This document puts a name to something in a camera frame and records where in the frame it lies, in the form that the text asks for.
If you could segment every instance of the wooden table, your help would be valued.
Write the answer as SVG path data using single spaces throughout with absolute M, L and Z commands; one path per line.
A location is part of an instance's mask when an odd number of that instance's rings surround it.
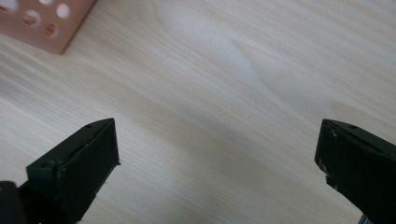
M 322 119 L 396 143 L 396 2 L 100 0 L 67 52 L 0 37 L 0 179 L 115 118 L 83 223 L 357 223 Z

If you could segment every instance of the wood grain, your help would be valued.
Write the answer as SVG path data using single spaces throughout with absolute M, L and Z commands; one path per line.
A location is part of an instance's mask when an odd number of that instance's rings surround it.
M 357 223 L 322 119 L 396 143 L 396 2 L 98 1 L 63 56 L 0 37 L 0 179 L 115 118 L 83 223 Z

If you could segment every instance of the block with holes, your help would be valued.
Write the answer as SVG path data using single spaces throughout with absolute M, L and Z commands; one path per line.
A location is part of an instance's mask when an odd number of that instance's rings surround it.
M 0 0 L 0 34 L 62 54 L 96 0 Z

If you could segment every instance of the light wood surface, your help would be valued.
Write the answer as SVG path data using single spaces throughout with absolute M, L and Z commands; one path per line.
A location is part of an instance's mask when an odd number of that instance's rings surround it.
M 68 51 L 0 37 L 0 179 L 115 118 L 83 223 L 357 223 L 322 119 L 396 143 L 396 2 L 99 0 Z

